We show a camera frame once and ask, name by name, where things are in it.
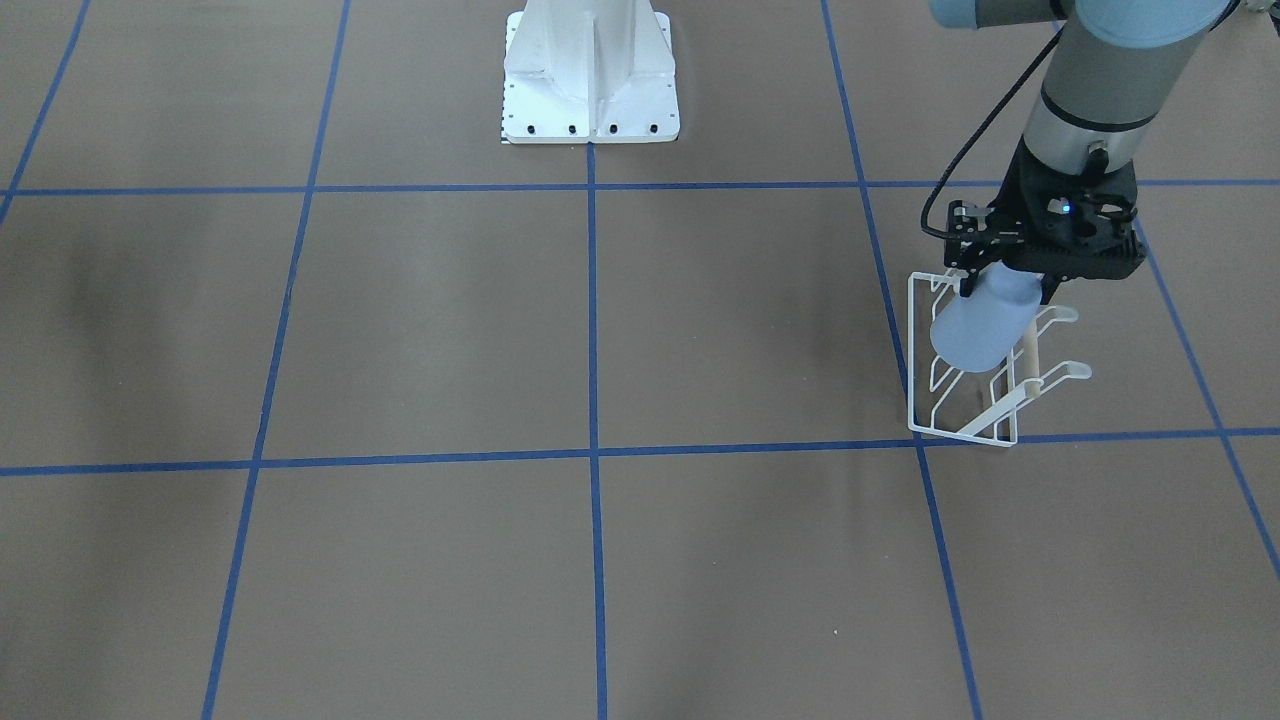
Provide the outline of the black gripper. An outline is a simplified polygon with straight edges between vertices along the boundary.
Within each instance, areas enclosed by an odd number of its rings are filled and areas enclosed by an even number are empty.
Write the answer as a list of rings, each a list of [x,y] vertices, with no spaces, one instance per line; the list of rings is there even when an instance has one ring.
[[[1066,281],[1123,281],[1148,258],[1135,229],[1134,163],[1116,170],[1073,176],[1055,170],[1020,141],[995,199],[998,217],[1020,238],[1001,252],[1018,272],[1042,275],[1039,305],[1051,305]],[[973,296],[988,263],[968,263],[957,295]]]

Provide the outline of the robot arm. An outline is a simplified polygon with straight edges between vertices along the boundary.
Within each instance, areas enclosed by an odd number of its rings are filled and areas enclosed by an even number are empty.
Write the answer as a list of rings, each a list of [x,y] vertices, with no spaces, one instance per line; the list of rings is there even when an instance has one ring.
[[[1234,1],[933,1],[945,28],[984,29],[1059,20],[1037,54],[1037,100],[995,199],[952,201],[934,228],[963,297],[1011,272],[1030,299],[1060,284],[1123,281],[1147,259],[1137,233],[1134,158],[1152,122]]]

